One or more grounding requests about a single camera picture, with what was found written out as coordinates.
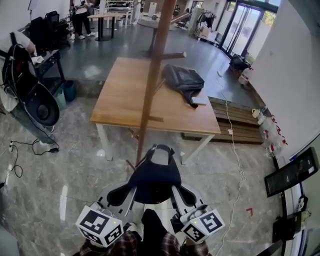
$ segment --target teal bucket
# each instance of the teal bucket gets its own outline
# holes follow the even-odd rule
[[[65,99],[64,90],[62,88],[59,88],[58,91],[54,94],[54,99],[58,104],[60,111],[66,108],[67,103]]]
[[[67,102],[72,102],[76,98],[76,87],[73,81],[67,80],[63,83],[64,97]]]

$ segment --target white shirt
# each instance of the white shirt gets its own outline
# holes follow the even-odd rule
[[[30,44],[30,39],[26,37],[21,32],[14,32],[16,42],[23,47],[27,48]],[[5,38],[0,39],[0,50],[4,51],[5,53],[9,52],[10,47],[12,46],[11,37],[10,34],[8,34]],[[2,85],[4,82],[2,80],[2,69],[5,64],[5,58],[0,56],[0,85]],[[2,101],[2,104],[6,111],[10,112],[12,111],[18,104],[15,98],[11,97],[10,95],[6,94],[4,89],[0,87],[0,98]]]
[[[74,7],[76,6],[81,6],[81,0],[73,0],[73,4],[74,4]],[[83,13],[86,13],[87,12],[87,8],[84,7],[84,8],[79,8],[79,9],[76,9],[75,10],[75,14],[83,14]]]

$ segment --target plaid shirt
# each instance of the plaid shirt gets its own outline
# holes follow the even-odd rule
[[[131,231],[127,231],[108,248],[94,246],[89,240],[86,240],[80,252],[74,256],[137,256],[137,246],[136,236]],[[169,232],[164,236],[161,248],[165,256],[210,255],[206,242],[188,246],[184,244],[180,250],[177,238]]]

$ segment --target blue trash can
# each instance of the blue trash can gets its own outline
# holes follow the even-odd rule
[[[63,83],[64,97],[67,102],[72,102],[76,98],[76,87],[73,81],[67,80]]]

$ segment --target black pants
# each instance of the black pants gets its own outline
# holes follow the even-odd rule
[[[141,219],[143,224],[143,242],[138,248],[139,255],[163,256],[162,241],[168,231],[154,210],[146,209]]]
[[[87,34],[91,33],[91,29],[90,29],[90,23],[89,23],[89,19],[88,19],[88,12],[83,12],[80,14],[76,14],[75,15],[75,30],[78,34],[78,36],[83,36],[82,34],[82,23],[84,23],[84,27],[86,30]]]

